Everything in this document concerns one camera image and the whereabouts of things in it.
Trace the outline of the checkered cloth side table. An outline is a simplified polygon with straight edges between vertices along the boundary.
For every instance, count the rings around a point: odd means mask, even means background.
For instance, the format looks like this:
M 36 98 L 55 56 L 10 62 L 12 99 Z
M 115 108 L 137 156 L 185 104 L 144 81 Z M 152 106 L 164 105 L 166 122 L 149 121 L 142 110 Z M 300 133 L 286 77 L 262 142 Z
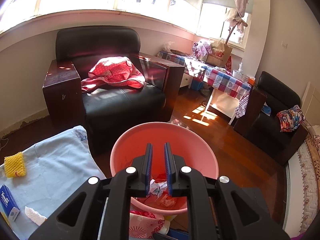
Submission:
M 211 67 L 192 57 L 176 55 L 165 51 L 160 51 L 157 57 L 182 65 L 185 68 L 185 74 L 197 78 L 215 90 L 219 90 L 237 99 L 239 104 L 235 108 L 235 117 L 240 118 L 245 115 L 252 89 L 250 84 L 244 83 L 218 70 L 217 67 Z

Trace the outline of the colourful cushion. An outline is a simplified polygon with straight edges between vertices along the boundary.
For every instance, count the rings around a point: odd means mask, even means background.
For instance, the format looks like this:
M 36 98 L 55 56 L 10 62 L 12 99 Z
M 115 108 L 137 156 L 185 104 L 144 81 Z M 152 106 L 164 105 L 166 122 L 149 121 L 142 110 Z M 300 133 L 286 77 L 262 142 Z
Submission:
M 276 116 L 280 122 L 281 132 L 292 132 L 305 121 L 305 116 L 298 105 L 294 105 L 288 110 L 280 111 Z

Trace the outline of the coat stand with clothes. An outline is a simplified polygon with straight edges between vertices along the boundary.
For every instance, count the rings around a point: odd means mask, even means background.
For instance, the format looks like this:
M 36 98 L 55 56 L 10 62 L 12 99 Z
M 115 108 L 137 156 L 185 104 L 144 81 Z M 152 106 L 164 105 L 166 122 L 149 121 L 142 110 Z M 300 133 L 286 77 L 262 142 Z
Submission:
M 226 22 L 229 23 L 229 33 L 225 40 L 225 44 L 228 43 L 230 36 L 232 35 L 235 28 L 237 31 L 244 35 L 245 29 L 248 27 L 248 24 L 242 19 L 246 12 L 246 7 L 248 5 L 248 0 L 234 0 L 235 8 L 231 8 L 227 12 Z

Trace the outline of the pink white patterned bag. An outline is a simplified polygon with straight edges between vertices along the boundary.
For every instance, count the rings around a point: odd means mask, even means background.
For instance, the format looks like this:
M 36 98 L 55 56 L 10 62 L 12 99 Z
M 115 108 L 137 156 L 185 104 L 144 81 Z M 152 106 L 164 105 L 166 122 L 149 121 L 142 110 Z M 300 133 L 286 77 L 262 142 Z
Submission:
M 151 239 L 152 234 L 160 232 L 165 226 L 165 219 L 146 211 L 130 211 L 129 236 L 133 238 Z

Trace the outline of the red polka dot garment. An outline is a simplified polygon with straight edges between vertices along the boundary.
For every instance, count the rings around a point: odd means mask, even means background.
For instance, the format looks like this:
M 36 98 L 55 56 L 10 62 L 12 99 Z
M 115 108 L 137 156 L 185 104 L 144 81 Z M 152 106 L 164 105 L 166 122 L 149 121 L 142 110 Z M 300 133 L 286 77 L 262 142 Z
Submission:
M 128 57 L 115 56 L 100 59 L 81 81 L 81 91 L 91 92 L 103 85 L 140 89 L 145 77 Z

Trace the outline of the brown paper shopping bag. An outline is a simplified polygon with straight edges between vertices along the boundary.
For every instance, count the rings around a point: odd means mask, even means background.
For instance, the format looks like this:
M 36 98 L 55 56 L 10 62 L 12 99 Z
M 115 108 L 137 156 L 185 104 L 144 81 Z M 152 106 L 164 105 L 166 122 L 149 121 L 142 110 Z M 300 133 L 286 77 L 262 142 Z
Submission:
M 212 52 L 207 55 L 206 63 L 212 66 L 225 67 L 233 48 L 226 44 L 224 40 L 210 41 L 210 48 Z

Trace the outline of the red white wrapper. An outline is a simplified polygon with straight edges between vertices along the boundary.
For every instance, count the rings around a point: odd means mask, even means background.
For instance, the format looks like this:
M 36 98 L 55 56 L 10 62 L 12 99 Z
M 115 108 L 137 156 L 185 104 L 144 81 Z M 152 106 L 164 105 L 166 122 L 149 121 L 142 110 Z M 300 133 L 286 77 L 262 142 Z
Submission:
M 149 194 L 155 195 L 159 198 L 168 188 L 167 181 L 156 182 L 154 179 L 150 180 Z

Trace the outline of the white drawer cabinet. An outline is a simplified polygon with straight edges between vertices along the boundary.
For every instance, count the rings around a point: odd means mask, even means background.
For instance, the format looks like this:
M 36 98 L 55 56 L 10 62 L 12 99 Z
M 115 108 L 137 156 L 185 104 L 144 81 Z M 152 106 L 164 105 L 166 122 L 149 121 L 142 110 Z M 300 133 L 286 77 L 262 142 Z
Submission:
M 182 88 L 182 87 L 190 88 L 192 81 L 193 81 L 193 77 L 184 73 L 182 76 L 181 83 L 180 83 L 180 88 Z

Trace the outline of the red snack wrapper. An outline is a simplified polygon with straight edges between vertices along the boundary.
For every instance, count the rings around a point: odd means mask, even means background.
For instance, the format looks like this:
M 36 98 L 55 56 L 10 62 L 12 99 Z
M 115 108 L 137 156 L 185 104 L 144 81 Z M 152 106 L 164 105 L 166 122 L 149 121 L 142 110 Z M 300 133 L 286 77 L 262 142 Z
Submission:
M 136 198 L 136 200 L 150 207 L 172 210 L 184 207 L 187 199 L 185 197 L 172 197 L 164 192 L 160 197 L 150 194 L 145 198 Z

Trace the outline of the yellow foam fruit net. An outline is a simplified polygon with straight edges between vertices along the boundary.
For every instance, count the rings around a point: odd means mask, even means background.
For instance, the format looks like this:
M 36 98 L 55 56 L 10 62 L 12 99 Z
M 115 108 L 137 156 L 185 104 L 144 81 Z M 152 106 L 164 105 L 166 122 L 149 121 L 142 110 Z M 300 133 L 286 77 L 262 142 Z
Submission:
M 4 172 L 7 178 L 23 177 L 26 175 L 27 170 L 22 152 L 4 158 Z

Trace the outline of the white styrofoam piece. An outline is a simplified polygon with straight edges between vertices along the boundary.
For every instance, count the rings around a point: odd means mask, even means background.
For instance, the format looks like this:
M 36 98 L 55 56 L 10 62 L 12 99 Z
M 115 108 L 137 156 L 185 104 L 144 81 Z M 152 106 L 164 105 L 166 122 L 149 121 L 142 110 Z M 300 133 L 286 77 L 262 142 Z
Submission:
M 25 206 L 24 213 L 33 223 L 38 226 L 41 226 L 47 220 L 47 217 L 41 215 L 31 207 Z

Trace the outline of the light blue floral tablecloth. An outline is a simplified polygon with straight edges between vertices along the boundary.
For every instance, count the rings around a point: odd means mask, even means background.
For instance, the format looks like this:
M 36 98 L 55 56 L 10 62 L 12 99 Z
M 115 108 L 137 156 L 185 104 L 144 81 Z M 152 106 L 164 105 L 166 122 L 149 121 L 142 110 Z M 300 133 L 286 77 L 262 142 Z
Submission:
M 75 126 L 23 151 L 27 173 L 7 178 L 1 171 L 1 185 L 6 185 L 20 209 L 10 226 L 19 239 L 28 239 L 37 229 L 24 213 L 30 207 L 49 217 L 89 177 L 104 179 L 88 146 L 87 132 Z

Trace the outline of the blue Tempo tissue pack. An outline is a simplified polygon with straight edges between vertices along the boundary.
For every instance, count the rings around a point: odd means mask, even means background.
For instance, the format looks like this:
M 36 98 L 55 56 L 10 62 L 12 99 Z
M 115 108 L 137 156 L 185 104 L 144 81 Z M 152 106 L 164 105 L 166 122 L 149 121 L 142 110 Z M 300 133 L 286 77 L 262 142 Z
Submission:
M 1 186 L 1 205 L 7 219 L 14 222 L 20 214 L 20 209 L 6 185 Z

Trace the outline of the pink plastic trash bucket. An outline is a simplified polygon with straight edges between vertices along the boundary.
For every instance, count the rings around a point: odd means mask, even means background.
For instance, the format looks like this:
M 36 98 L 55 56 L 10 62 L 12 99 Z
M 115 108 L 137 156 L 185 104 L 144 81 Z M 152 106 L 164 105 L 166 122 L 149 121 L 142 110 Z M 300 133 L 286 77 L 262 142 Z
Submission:
M 147 197 L 144 179 L 147 143 L 152 144 L 151 180 L 162 174 L 167 181 L 164 160 L 166 142 L 170 144 L 172 153 L 172 195 L 187 199 L 185 206 L 178 210 L 153 208 L 136 200 Z M 116 141 L 110 159 L 116 159 L 119 153 L 125 154 L 131 161 L 104 182 L 104 189 L 109 191 L 107 211 L 110 214 L 114 215 L 119 209 L 120 217 L 123 218 L 129 213 L 129 205 L 133 204 L 146 212 L 159 215 L 188 212 L 192 225 L 213 221 L 207 191 L 214 187 L 219 167 L 213 151 L 201 137 L 177 125 L 151 122 L 126 131 Z

